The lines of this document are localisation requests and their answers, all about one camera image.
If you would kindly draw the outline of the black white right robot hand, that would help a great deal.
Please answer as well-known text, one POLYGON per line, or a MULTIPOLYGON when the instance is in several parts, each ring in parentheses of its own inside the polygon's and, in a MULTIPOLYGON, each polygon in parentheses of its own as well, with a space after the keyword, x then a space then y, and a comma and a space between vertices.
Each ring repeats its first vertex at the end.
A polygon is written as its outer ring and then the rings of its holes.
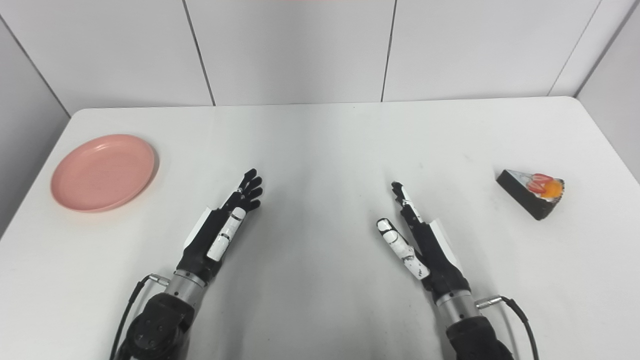
POLYGON ((435 302, 455 293, 470 293, 469 281, 457 267, 450 247, 446 240, 438 237, 442 232, 437 224, 422 219, 402 183, 393 181, 391 191, 395 194, 395 202, 400 205, 400 216, 405 220, 417 248, 406 240, 388 218, 380 218, 375 224, 382 239, 402 260, 409 273, 430 292, 435 302))

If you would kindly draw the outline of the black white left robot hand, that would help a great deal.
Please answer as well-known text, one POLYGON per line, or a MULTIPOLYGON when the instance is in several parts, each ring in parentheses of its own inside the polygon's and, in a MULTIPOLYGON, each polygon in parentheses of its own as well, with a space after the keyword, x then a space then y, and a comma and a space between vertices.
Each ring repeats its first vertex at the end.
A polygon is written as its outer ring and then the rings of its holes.
POLYGON ((176 270, 197 277, 203 284, 217 276, 223 257, 249 212, 261 205, 263 179, 255 168, 243 175, 238 187, 222 206, 205 208, 185 241, 176 270))

